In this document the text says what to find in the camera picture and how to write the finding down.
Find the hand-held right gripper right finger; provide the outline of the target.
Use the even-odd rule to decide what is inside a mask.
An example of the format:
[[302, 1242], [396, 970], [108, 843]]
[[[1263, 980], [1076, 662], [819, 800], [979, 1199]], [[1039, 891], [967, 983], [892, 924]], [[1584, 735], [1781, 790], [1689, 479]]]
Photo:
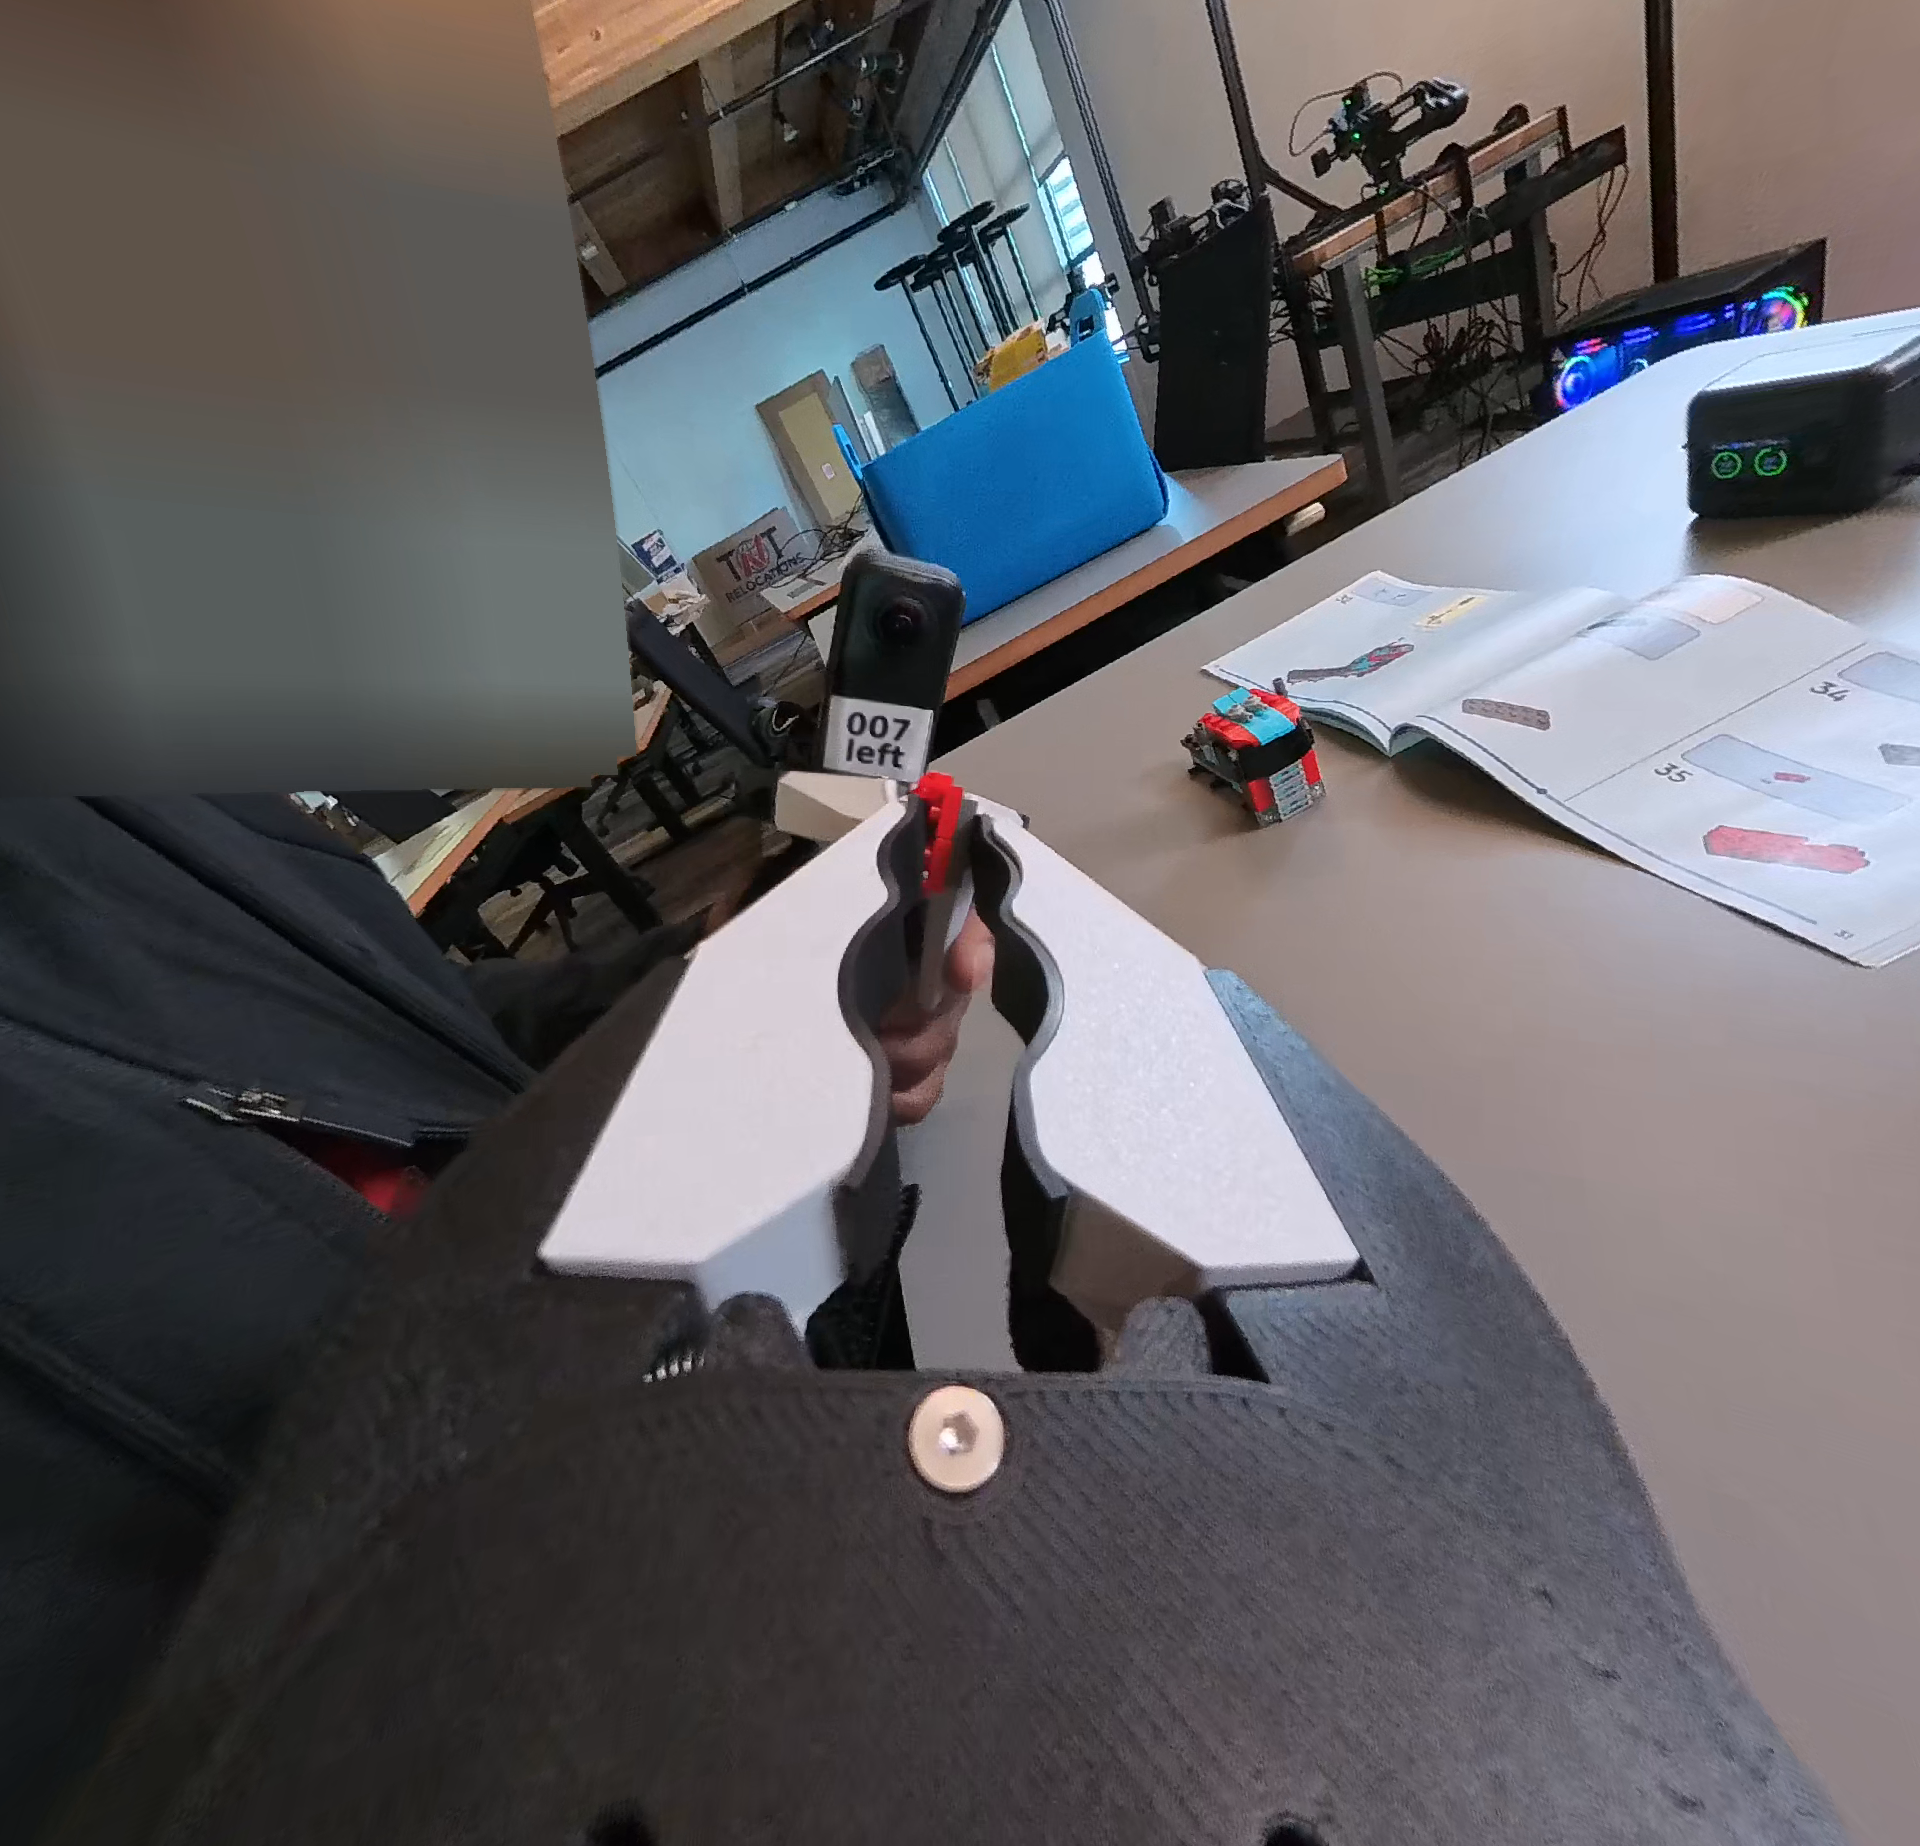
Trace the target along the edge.
[[1021, 1040], [1009, 1310], [1114, 1333], [1150, 1300], [1352, 1279], [1355, 1237], [1202, 961], [1011, 811], [977, 815], [970, 862]]

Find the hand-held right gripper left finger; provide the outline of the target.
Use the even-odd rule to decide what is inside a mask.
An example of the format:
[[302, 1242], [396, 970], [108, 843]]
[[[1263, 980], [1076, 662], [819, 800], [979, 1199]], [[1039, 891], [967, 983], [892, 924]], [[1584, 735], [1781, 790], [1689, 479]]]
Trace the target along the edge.
[[690, 957], [540, 1242], [560, 1277], [775, 1300], [806, 1324], [851, 1262], [837, 1199], [892, 1103], [876, 1020], [907, 978], [919, 805], [890, 800]]

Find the red and grey brick assembly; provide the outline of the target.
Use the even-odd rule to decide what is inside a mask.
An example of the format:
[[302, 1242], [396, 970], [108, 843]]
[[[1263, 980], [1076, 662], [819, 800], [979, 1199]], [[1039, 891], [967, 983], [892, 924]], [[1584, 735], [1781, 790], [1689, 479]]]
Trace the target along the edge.
[[908, 920], [911, 992], [921, 1014], [948, 997], [948, 953], [972, 913], [976, 802], [948, 774], [929, 773], [915, 786], [924, 806], [921, 901]]

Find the red and teal brick model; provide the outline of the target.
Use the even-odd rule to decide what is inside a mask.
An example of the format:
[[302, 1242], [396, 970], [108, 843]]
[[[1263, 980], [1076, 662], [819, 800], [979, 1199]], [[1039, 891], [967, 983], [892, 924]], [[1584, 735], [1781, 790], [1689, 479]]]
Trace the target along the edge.
[[1283, 826], [1324, 800], [1311, 728], [1283, 690], [1244, 684], [1184, 735], [1189, 774], [1232, 796], [1254, 826]]

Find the brick instruction booklet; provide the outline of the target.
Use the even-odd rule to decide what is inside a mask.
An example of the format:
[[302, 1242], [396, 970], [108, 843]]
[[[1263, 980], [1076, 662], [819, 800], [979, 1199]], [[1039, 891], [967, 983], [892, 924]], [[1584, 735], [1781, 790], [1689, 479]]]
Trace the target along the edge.
[[1207, 674], [1382, 755], [1430, 740], [1623, 862], [1860, 967], [1917, 945], [1917, 655], [1779, 591], [1371, 570]]

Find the grey desk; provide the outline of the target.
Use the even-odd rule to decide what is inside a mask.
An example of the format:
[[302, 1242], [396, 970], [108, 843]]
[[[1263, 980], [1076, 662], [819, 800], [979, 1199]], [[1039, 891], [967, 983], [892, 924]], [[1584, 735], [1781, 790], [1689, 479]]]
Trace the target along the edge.
[[1371, 568], [1643, 595], [1692, 568], [1916, 641], [1916, 496], [1696, 536], [1712, 344], [951, 755], [1235, 970], [1465, 1192], [1595, 1375], [1696, 1595], [1855, 1842], [1916, 1842], [1916, 957], [1860, 970], [1334, 735], [1255, 832], [1185, 777], [1202, 667]]

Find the white desk with wooden edge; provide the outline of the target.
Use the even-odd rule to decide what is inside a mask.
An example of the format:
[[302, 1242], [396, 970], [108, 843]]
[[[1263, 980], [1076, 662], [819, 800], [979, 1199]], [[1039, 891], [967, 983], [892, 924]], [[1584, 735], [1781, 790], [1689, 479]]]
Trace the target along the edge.
[[946, 704], [1278, 528], [1345, 479], [1338, 452], [1170, 475], [1157, 525], [963, 626]]

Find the blue fabric storage bin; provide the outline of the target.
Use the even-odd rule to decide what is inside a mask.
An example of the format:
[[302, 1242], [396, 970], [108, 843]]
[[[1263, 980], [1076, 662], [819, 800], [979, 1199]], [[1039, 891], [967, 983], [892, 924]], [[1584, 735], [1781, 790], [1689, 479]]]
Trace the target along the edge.
[[967, 626], [1170, 508], [1103, 329], [887, 451], [860, 480], [876, 539], [961, 581]]

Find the black office chair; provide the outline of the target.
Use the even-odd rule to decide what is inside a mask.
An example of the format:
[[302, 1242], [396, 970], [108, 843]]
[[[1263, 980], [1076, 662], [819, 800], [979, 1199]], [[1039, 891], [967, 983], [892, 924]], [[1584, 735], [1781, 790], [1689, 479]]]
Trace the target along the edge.
[[796, 742], [804, 739], [806, 713], [791, 700], [769, 700], [735, 686], [722, 667], [687, 643], [631, 597], [622, 605], [629, 647], [644, 674], [667, 684], [674, 695], [746, 764], [747, 796], [762, 811], [780, 774], [796, 764]]

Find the framed brown board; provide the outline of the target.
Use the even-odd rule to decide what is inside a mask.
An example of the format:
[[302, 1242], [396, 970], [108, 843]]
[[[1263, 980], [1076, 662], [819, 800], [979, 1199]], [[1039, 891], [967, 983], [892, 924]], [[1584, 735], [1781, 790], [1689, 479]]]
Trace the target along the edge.
[[858, 508], [858, 486], [836, 434], [836, 400], [826, 371], [756, 402], [756, 416], [772, 441], [788, 486], [804, 503], [804, 523], [837, 525]]

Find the group of black bar stools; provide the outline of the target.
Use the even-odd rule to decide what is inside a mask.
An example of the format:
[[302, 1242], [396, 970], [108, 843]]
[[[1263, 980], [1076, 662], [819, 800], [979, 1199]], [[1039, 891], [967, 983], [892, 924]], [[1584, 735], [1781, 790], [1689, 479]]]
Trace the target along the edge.
[[950, 410], [983, 397], [1000, 346], [1046, 335], [1017, 238], [1027, 214], [1024, 203], [979, 203], [874, 282], [879, 296], [904, 300]]

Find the red graphic shirt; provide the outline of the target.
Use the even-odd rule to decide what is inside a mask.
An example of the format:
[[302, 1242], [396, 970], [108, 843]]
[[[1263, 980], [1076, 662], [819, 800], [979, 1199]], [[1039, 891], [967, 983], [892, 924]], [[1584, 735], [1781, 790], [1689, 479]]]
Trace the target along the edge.
[[414, 1150], [334, 1134], [307, 1134], [300, 1148], [314, 1165], [384, 1219], [412, 1216], [432, 1187]]

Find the person's dark jacket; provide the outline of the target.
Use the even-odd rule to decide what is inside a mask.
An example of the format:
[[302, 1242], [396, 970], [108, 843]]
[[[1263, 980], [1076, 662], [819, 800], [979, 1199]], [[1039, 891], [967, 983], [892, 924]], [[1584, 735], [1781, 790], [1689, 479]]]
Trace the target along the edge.
[[390, 1225], [696, 922], [452, 964], [287, 796], [2, 808], [2, 1827], [34, 1842], [195, 1594]]

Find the computer tower with coloured lights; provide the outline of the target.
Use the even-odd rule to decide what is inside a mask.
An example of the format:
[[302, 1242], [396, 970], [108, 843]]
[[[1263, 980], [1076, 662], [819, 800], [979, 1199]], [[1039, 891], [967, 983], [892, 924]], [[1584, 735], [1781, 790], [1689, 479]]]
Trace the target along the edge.
[[1827, 240], [1810, 238], [1602, 300], [1548, 338], [1530, 403], [1557, 419], [1692, 346], [1818, 324], [1825, 271]]

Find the black metal stand pole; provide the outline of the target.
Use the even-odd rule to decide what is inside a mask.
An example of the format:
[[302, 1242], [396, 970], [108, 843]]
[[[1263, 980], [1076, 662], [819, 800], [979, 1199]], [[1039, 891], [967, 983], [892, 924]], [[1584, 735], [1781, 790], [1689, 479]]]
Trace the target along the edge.
[[1668, 283], [1681, 268], [1675, 0], [1641, 0], [1641, 21], [1651, 272]]

